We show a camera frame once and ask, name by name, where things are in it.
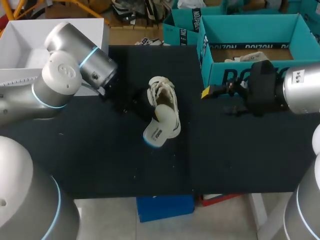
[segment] robotic arm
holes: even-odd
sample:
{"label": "robotic arm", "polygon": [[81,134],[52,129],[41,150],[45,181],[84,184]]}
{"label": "robotic arm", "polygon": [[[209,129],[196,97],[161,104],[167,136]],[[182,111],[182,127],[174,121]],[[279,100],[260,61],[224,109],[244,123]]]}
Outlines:
{"label": "robotic arm", "polygon": [[57,25],[44,44],[51,55],[35,81],[0,87],[0,126],[55,117],[82,79],[102,97],[116,82],[117,64],[72,24]]}
{"label": "robotic arm", "polygon": [[269,60],[255,62],[245,79],[231,79],[223,85],[210,85],[202,98],[222,94],[243,98],[244,106],[226,110],[229,115],[241,116],[291,110],[295,114],[320,112],[320,63],[291,67],[284,77],[277,73]]}
{"label": "robotic arm", "polygon": [[[229,108],[228,115],[267,113],[290,110],[295,114],[320,112],[320,63],[289,68],[282,78],[268,60],[252,65],[247,79],[232,79],[221,86],[211,85],[202,97],[221,94],[243,98],[243,107]],[[312,137],[316,160],[311,164],[289,199],[283,216],[288,240],[320,239],[320,125]]]}

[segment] shoe box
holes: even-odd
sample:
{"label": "shoe box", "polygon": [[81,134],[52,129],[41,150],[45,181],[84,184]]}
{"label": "shoe box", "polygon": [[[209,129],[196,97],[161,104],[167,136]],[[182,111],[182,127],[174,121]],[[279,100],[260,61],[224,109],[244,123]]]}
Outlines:
{"label": "shoe box", "polygon": [[301,6],[302,0],[282,0],[280,12],[284,14],[297,14],[300,12]]}
{"label": "shoe box", "polygon": [[320,44],[320,2],[302,0],[299,12]]}
{"label": "shoe box", "polygon": [[227,14],[228,0],[204,0],[207,7],[178,9],[178,0],[174,0],[172,16],[178,28],[199,32],[201,16]]}
{"label": "shoe box", "polygon": [[320,62],[320,46],[299,14],[202,16],[197,54],[205,88],[247,77],[252,61],[225,59],[258,51],[282,74],[293,66]]}
{"label": "shoe box", "polygon": [[175,26],[170,14],[163,22],[163,40],[169,45],[197,45],[198,33]]}

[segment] white box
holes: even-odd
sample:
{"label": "white box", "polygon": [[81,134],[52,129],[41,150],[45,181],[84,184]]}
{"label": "white box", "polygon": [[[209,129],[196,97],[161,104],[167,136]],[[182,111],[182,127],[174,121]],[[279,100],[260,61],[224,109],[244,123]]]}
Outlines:
{"label": "white box", "polygon": [[[0,38],[0,71],[25,69],[27,77],[34,73],[35,69],[41,72],[50,56],[44,46],[45,39],[50,31],[61,22],[69,22],[74,25],[108,54],[110,30],[104,24],[103,18],[15,20],[7,24]],[[76,96],[83,95],[97,94],[82,86]]]}

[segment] white shoe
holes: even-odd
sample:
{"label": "white shoe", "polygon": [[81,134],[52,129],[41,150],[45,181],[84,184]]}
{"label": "white shoe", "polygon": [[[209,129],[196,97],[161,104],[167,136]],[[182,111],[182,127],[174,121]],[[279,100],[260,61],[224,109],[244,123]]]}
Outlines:
{"label": "white shoe", "polygon": [[174,89],[175,86],[168,78],[163,76],[155,76],[151,78],[149,86],[149,89],[146,91],[149,103],[153,107],[157,107],[159,104],[165,104],[171,107],[175,112],[176,124],[172,134],[169,136],[170,139],[173,139],[178,136],[181,131],[178,102]]}

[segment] white floor tile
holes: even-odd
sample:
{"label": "white floor tile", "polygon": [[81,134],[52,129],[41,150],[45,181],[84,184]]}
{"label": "white floor tile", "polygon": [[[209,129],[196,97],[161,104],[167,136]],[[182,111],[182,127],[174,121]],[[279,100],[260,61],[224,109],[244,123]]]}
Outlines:
{"label": "white floor tile", "polygon": [[140,223],[137,240],[257,240],[256,226],[246,196],[207,207],[193,214]]}
{"label": "white floor tile", "polygon": [[136,240],[136,198],[75,200],[81,208],[78,240]]}

